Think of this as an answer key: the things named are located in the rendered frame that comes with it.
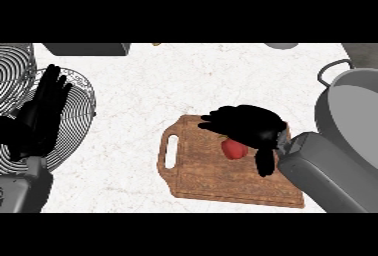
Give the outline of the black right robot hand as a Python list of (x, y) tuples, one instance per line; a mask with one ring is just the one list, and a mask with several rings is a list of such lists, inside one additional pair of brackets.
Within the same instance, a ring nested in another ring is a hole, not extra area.
[(200, 116), (205, 129), (226, 135), (233, 141), (254, 148), (258, 174), (265, 177), (274, 171), (274, 155), (277, 138), (286, 130), (286, 123), (270, 110), (252, 105), (223, 106), (208, 115)]

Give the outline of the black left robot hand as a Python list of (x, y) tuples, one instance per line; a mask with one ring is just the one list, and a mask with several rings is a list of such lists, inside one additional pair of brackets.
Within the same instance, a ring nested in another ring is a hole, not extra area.
[(14, 119), (0, 116), (0, 144), (7, 146), (10, 160), (44, 157), (54, 148), (60, 114), (72, 84), (59, 75), (60, 67), (50, 64), (40, 79), (31, 101), (26, 101)]

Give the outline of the red bell pepper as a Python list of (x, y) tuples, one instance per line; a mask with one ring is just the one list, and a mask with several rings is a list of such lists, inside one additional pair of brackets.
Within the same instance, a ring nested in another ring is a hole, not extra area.
[(248, 147), (230, 138), (227, 138), (221, 142), (221, 151), (229, 160), (237, 160), (246, 156)]

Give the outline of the brown wooden cutting board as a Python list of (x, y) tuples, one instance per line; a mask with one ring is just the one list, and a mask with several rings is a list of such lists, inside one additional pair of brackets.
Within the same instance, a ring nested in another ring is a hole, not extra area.
[(158, 173), (177, 198), (304, 207), (302, 192), (279, 170), (267, 177), (255, 169), (255, 150), (229, 160), (218, 134), (198, 128), (196, 115), (183, 115), (165, 129), (158, 153)]

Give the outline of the grey metal pot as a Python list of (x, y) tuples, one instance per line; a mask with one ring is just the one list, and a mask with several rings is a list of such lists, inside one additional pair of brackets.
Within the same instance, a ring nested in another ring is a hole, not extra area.
[(326, 87), (314, 107), (317, 131), (378, 169), (378, 69), (356, 68), (341, 59), (320, 69), (317, 81)]

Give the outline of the grey round object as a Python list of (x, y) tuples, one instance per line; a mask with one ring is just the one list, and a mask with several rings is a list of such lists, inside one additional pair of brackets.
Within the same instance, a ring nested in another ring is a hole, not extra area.
[(270, 48), (286, 50), (296, 47), (298, 43), (264, 43)]

